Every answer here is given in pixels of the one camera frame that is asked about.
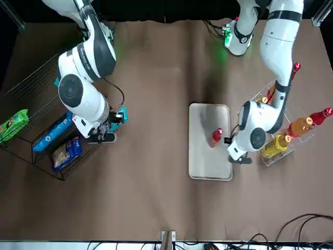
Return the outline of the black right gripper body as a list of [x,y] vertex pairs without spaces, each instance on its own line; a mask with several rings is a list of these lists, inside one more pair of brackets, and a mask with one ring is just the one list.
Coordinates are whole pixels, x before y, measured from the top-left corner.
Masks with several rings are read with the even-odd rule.
[[124,112],[110,111],[108,116],[109,124],[123,124],[124,123]]

